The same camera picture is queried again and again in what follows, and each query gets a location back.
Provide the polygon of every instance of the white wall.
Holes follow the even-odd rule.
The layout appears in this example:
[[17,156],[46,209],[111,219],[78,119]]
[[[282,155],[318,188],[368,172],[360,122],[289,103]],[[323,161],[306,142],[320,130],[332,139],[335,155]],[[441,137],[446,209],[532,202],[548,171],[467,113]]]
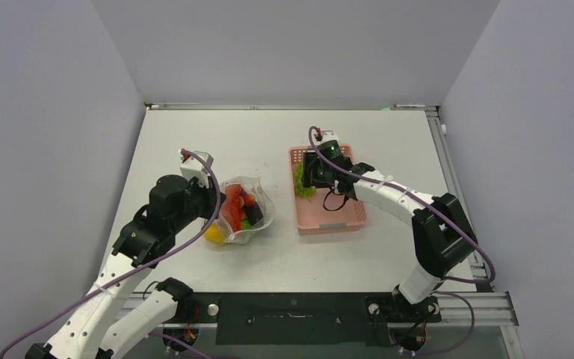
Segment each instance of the white wall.
[[527,358],[574,358],[574,1],[502,0],[442,116]]
[[93,0],[150,102],[440,104],[499,0]]
[[0,0],[0,349],[88,288],[143,112],[88,0]]

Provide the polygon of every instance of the yellow lemon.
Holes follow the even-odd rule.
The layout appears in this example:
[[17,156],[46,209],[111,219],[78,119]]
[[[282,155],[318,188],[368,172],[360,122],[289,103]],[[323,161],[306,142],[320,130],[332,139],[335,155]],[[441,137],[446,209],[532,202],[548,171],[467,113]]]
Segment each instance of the yellow lemon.
[[216,245],[222,245],[223,240],[225,239],[216,224],[211,224],[210,227],[208,227],[203,234],[203,238]]

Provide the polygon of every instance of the white table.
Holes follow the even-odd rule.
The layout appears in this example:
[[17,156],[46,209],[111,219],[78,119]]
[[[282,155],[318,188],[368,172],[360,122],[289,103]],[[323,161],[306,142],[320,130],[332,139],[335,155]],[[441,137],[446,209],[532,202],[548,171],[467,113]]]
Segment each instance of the white table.
[[[148,202],[149,190],[165,174],[179,174],[177,150],[201,150],[215,158],[222,182],[231,177],[261,177],[276,205],[273,224],[246,245],[218,247],[200,239],[160,263],[136,289],[175,277],[198,292],[387,292],[416,263],[409,227],[366,205],[361,230],[299,236],[288,149],[307,145],[311,125],[335,130],[366,162],[395,180],[426,193],[446,192],[428,121],[423,111],[225,111],[153,110],[146,113],[129,175],[107,245]],[[177,237],[181,244],[203,221]],[[471,278],[467,260],[451,274]],[[447,282],[442,290],[475,286]]]

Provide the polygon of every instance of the plastic bag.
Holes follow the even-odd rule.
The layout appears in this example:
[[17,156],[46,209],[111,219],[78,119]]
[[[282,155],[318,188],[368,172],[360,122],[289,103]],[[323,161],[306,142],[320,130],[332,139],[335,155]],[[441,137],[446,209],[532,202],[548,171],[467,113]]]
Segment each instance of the plastic bag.
[[236,177],[219,186],[226,199],[219,218],[203,234],[208,242],[242,245],[274,220],[276,208],[263,191],[260,178]]

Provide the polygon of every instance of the red fruit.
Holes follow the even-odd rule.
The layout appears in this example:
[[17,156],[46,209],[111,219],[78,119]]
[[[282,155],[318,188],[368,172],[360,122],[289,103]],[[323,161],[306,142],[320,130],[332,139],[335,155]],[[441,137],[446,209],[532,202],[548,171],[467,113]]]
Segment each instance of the red fruit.
[[241,227],[241,207],[239,198],[243,193],[241,185],[229,185],[226,187],[226,201],[221,206],[221,215],[229,223],[232,231],[238,232]]
[[256,202],[256,197],[253,194],[248,193],[243,196],[243,201],[246,207],[251,207]]

